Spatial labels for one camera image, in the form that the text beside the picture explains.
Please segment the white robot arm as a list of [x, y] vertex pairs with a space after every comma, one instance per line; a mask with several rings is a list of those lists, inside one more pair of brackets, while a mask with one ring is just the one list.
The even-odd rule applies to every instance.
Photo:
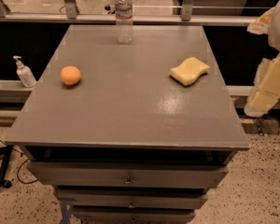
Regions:
[[274, 59], [261, 60], [254, 86], [246, 100], [245, 113], [249, 117], [261, 117], [280, 99], [280, 0], [250, 23], [247, 31], [255, 35], [267, 35], [269, 45], [279, 51]]

